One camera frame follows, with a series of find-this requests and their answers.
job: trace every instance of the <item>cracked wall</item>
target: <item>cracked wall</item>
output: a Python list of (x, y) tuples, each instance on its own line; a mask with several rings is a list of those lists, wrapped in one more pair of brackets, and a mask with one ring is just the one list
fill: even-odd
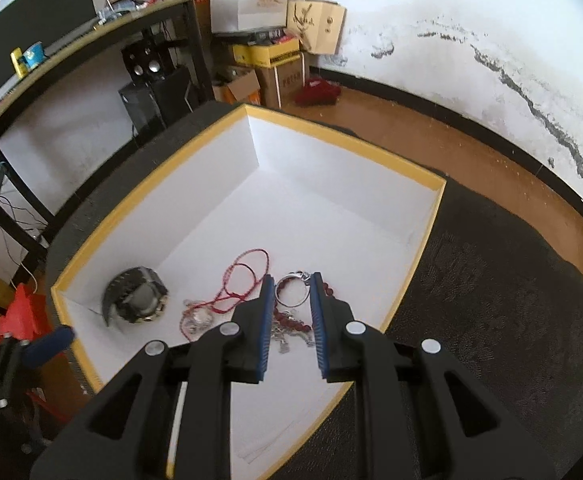
[(583, 0), (335, 0), (330, 70), (453, 109), (533, 155), (583, 199)]

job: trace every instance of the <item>brown floor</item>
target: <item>brown floor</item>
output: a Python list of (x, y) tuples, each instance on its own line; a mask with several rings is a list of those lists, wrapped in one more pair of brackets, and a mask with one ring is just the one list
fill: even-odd
[(343, 89), (335, 106), (286, 112), (335, 124), (490, 198), (532, 225), (568, 262), (583, 273), (583, 218), (546, 184), (478, 140), (409, 108)]

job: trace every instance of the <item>desk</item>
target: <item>desk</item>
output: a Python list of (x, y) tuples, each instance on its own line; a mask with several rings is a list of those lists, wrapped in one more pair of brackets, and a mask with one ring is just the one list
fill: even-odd
[[(75, 68), (127, 36), (181, 14), (185, 19), (188, 47), (194, 62), (194, 69), (203, 94), (203, 100), (214, 100), (211, 76), (204, 62), (201, 33), (194, 1), (164, 0), (157, 2), (145, 9), (131, 12), (114, 22), (106, 23), (59, 50), (19, 82), (0, 102), (0, 138), (29, 105)], [(0, 165), (4, 170), (5, 177), (12, 182), (16, 190), (48, 223), (43, 236), (50, 242), (72, 211), (65, 211), (63, 218), (60, 219), (58, 215), (55, 216), (51, 213), (27, 187), (27, 184), (9, 164), (1, 150)], [(45, 259), (45, 247), (24, 231), (1, 206), (0, 227), (28, 251), (30, 258), (34, 257), (39, 262)]]

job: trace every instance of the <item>beige paper bag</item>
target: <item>beige paper bag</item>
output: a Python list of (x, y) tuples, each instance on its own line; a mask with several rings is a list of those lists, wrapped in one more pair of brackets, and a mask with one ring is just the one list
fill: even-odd
[(335, 54), (344, 21), (345, 7), (335, 2), (292, 0), (287, 6), (287, 28), (312, 54)]

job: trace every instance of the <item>open box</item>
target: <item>open box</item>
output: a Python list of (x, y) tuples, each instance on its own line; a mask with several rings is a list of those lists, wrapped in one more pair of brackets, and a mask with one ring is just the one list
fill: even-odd
[[(184, 300), (211, 299), (237, 255), (264, 248), (275, 279), (318, 270), (356, 319), (385, 330), (444, 184), (362, 140), (242, 105), (175, 152), (97, 227), (52, 287), (60, 322), (74, 327), (76, 359), (98, 391), (147, 341), (186, 343)], [(107, 327), (105, 286), (135, 266), (155, 269), (169, 289), (165, 313)], [(311, 324), (308, 303), (294, 315)], [(272, 345), (263, 383), (232, 385), (232, 478), (266, 478), (347, 389), (321, 379), (315, 349), (300, 338), (289, 343), (286, 354)]]

